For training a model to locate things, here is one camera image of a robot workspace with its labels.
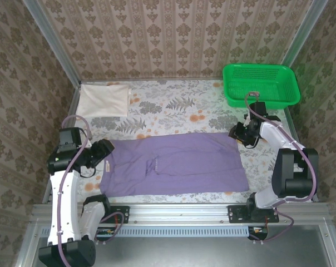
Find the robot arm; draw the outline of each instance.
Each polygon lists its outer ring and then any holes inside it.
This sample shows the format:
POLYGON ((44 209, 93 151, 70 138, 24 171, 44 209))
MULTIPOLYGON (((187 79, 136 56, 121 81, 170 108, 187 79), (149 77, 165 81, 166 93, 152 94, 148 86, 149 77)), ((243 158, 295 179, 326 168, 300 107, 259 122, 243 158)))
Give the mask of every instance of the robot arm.
POLYGON ((57 214, 61 216, 61 245, 63 253, 71 266, 87 267, 95 263, 95 244, 93 242, 98 225, 103 217, 110 214, 110 204, 104 195, 91 196, 83 203, 83 211, 78 221, 77 184, 80 168, 94 168, 114 149, 107 140, 100 140, 87 147, 80 154, 67 174, 63 190, 59 192, 65 169, 81 146, 80 129, 60 130, 60 144, 48 159, 48 172, 51 174, 53 193, 52 224, 47 247, 40 248, 38 256, 48 267, 64 266, 58 250, 57 214), (61 193, 61 209, 58 209, 58 195, 61 193))
POLYGON ((271 184, 266 189, 253 193, 248 199, 249 214, 258 212, 263 214, 261 209, 272 209, 288 199, 302 199, 312 191, 311 172, 294 145, 303 150, 316 174, 318 153, 315 149, 305 148, 294 139, 288 140, 278 129, 283 128, 280 119, 267 114, 264 102, 252 103, 250 108, 260 116, 273 121, 276 126, 250 112, 246 116, 245 123, 238 122, 231 129, 229 136, 241 141, 245 147, 255 147, 259 139, 265 139, 277 153, 271 184))

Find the purple t-shirt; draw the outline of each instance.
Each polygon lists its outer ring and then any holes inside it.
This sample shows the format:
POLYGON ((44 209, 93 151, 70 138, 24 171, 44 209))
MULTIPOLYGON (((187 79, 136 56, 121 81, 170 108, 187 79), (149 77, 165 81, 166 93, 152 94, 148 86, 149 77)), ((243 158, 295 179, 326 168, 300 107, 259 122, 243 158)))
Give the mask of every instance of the purple t-shirt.
POLYGON ((108 197, 249 189, 236 140, 227 133, 111 142, 115 149, 105 158, 100 183, 101 192, 108 197))

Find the damask wallpaper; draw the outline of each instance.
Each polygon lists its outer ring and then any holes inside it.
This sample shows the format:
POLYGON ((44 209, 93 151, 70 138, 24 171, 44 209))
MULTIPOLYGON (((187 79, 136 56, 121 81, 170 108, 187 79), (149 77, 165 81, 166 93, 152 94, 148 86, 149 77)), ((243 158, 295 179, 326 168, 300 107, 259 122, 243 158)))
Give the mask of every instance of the damask wallpaper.
POLYGON ((11 266, 47 185, 73 88, 21 0, 0 1, 0 266, 11 266))
POLYGON ((312 0, 39 0, 81 80, 281 63, 312 0))
POLYGON ((302 142, 319 152, 318 196, 336 226, 336 0, 329 0, 292 69, 302 100, 291 108, 302 142))

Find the green plastic basket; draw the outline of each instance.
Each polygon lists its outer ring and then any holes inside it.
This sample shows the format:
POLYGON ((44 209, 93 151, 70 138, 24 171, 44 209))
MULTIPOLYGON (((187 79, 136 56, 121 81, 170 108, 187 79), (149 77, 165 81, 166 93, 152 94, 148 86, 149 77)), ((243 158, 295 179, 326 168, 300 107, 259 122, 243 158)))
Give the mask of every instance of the green plastic basket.
MULTIPOLYGON (((280 110, 295 105, 300 92, 294 72, 282 65, 229 64, 223 69, 224 92, 231 107, 246 107, 245 96, 250 91, 259 92, 259 101, 266 107, 280 110)), ((253 103, 255 97, 249 97, 253 103)))

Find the white towel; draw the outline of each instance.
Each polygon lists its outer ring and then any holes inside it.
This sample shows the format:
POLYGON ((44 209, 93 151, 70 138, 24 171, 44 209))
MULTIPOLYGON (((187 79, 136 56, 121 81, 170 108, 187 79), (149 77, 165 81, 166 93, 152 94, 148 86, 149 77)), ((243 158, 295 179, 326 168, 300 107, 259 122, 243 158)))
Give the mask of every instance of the white towel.
POLYGON ((127 117, 130 85, 81 85, 77 114, 84 118, 127 117))

